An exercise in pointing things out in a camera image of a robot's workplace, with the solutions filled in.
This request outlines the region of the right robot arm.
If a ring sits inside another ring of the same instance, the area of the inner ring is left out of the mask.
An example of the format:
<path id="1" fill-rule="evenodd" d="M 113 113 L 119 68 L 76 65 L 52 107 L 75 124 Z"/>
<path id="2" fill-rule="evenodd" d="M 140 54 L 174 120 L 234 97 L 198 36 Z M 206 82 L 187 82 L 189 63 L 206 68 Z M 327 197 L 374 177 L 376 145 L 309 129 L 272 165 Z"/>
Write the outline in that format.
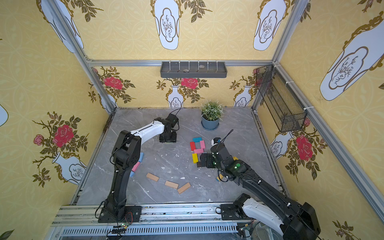
<path id="1" fill-rule="evenodd" d="M 315 209 L 300 204 L 263 180 L 247 163 L 235 160 L 222 143 L 203 153 L 197 167 L 217 169 L 225 177 L 256 196 L 242 194 L 233 203 L 240 218 L 251 218 L 276 231 L 284 240 L 318 240 L 321 227 Z"/>

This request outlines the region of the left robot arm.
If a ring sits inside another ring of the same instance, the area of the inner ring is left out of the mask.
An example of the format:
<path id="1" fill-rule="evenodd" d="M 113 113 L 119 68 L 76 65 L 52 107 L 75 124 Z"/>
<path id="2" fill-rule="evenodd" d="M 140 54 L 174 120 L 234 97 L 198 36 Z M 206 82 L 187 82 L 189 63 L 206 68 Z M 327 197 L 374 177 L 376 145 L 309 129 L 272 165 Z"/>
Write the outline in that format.
<path id="1" fill-rule="evenodd" d="M 121 131 L 111 154 L 114 177 L 108 197 L 98 217 L 99 223 L 137 223 L 142 207 L 127 206 L 127 187 L 134 166 L 139 162 L 141 146 L 155 136 L 161 143 L 175 143 L 179 124 L 176 115 L 170 113 L 166 118 L 156 118 L 150 124 L 133 131 Z"/>

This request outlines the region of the red block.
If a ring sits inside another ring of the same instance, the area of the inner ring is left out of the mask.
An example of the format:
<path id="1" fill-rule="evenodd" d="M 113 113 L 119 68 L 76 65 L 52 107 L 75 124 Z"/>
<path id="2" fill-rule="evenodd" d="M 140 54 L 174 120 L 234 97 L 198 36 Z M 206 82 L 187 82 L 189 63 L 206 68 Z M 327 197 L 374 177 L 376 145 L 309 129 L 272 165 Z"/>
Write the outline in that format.
<path id="1" fill-rule="evenodd" d="M 190 148 L 191 148 L 191 151 L 194 152 L 196 150 L 196 144 L 195 142 L 190 142 Z"/>

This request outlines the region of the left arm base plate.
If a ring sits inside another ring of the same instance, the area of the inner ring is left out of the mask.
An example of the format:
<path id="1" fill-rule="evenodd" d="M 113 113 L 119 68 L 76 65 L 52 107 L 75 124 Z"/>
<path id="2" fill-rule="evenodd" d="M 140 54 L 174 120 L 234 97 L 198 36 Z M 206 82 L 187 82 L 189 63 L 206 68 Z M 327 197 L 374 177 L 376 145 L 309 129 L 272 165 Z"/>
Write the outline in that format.
<path id="1" fill-rule="evenodd" d="M 98 223 L 138 223 L 141 212 L 141 206 L 125 206 L 118 211 L 109 211 L 103 207 L 98 218 Z"/>

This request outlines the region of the yellow block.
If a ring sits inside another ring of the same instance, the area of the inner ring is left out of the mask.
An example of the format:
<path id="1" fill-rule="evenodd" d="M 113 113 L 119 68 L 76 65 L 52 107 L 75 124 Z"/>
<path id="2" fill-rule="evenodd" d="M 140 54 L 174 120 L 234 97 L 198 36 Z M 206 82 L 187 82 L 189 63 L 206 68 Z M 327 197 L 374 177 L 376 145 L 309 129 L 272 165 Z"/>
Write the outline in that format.
<path id="1" fill-rule="evenodd" d="M 194 154 L 192 154 L 192 157 L 193 157 L 193 163 L 197 164 L 199 162 L 198 154 L 194 153 Z"/>

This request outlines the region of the teal block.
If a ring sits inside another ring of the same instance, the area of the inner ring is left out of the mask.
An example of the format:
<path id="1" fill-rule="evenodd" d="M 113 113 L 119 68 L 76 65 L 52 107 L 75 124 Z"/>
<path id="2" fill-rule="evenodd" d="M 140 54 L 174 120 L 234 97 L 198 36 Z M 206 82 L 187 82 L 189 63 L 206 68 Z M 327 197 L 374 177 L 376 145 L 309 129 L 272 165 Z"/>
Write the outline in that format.
<path id="1" fill-rule="evenodd" d="M 197 142 L 200 142 L 202 141 L 203 139 L 201 137 L 198 137 L 198 138 L 193 138 L 193 142 L 197 143 Z"/>

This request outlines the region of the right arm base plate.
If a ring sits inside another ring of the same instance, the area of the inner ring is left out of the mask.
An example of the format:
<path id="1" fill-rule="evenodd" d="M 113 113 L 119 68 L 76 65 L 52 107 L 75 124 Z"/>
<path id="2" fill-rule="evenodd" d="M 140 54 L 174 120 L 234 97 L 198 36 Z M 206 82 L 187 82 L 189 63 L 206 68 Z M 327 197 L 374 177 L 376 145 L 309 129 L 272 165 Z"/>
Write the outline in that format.
<path id="1" fill-rule="evenodd" d="M 222 204 L 220 205 L 221 216 L 223 221 L 235 221 L 241 220 L 238 208 L 234 204 Z"/>

